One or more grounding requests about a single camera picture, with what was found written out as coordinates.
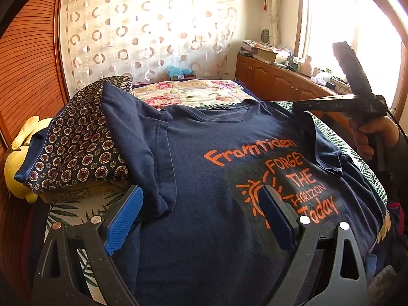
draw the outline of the wall covering with circle pattern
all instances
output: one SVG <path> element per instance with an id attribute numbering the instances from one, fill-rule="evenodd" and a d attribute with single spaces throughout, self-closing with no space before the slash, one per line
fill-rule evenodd
<path id="1" fill-rule="evenodd" d="M 62 0 L 61 50 L 73 96 L 100 79 L 167 79 L 168 66 L 199 78 L 227 77 L 234 0 Z"/>

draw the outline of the bed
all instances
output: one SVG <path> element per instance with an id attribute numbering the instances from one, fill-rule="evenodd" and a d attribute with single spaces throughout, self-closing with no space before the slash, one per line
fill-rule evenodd
<path id="1" fill-rule="evenodd" d="M 190 107 L 216 107 L 238 104 L 245 99 L 257 100 L 257 98 L 244 86 L 230 80 L 161 82 L 134 88 L 133 94 L 157 109 L 161 109 L 172 104 L 182 104 Z M 283 101 L 278 102 L 278 104 L 287 110 L 291 110 L 292 108 L 292 103 L 290 102 Z M 366 180 L 377 191 L 381 197 L 381 200 L 386 205 L 386 193 L 368 165 L 346 142 L 344 142 L 321 120 L 314 115 L 312 115 L 312 117 L 316 127 L 325 135 L 325 137 L 334 143 L 342 151 L 342 153 L 347 154 L 352 158 L 354 164 L 358 167 Z M 65 225 L 82 224 L 89 220 L 92 216 L 103 215 L 103 213 L 105 213 L 105 211 L 112 204 L 121 199 L 123 194 L 124 192 L 111 192 L 78 200 L 53 202 L 50 205 L 47 213 L 44 238 L 46 238 L 50 227 L 56 221 L 60 221 Z M 35 256 L 38 255 L 38 245 L 35 247 L 35 249 L 35 255 L 32 255 L 32 253 L 30 255 L 31 260 L 33 260 L 33 257 L 35 258 Z M 94 279 L 85 250 L 78 249 L 78 254 L 80 256 L 81 266 L 84 271 L 86 282 L 88 283 L 93 298 L 96 301 L 105 303 Z M 33 269 L 31 268 L 29 272 L 30 275 L 32 275 Z"/>

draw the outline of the black cable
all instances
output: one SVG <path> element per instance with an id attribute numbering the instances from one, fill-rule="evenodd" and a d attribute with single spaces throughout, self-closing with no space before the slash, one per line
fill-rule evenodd
<path id="1" fill-rule="evenodd" d="M 397 122 L 397 120 L 395 119 L 394 115 L 391 114 L 390 110 L 387 108 L 387 112 L 390 115 L 391 119 L 394 121 L 394 123 L 397 125 L 397 127 L 399 128 L 399 130 L 401 131 L 402 135 L 404 136 L 405 140 L 408 143 L 408 138 L 407 135 L 405 134 L 404 130 L 402 129 L 402 127 L 399 125 L 399 123 Z"/>

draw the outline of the navy blue t-shirt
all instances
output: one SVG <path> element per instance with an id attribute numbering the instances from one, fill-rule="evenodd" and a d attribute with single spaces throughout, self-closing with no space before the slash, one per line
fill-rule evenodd
<path id="1" fill-rule="evenodd" d="M 262 185 L 316 224 L 347 221 L 363 258 L 375 242 L 382 200 L 307 113 L 254 100 L 159 112 L 107 83 L 102 109 L 144 190 L 143 222 L 114 257 L 142 306 L 262 303 L 288 260 Z"/>

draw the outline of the stuffed animal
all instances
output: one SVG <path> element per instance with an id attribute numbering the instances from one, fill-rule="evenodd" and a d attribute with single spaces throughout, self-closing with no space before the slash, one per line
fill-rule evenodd
<path id="1" fill-rule="evenodd" d="M 17 137 L 11 143 L 11 152 L 6 158 L 4 165 L 4 178 L 10 193 L 20 199 L 26 199 L 29 203 L 37 200 L 37 195 L 30 189 L 17 182 L 14 175 L 20 169 L 27 155 L 32 136 L 49 126 L 51 118 L 42 119 L 39 116 L 30 117 L 21 128 Z"/>

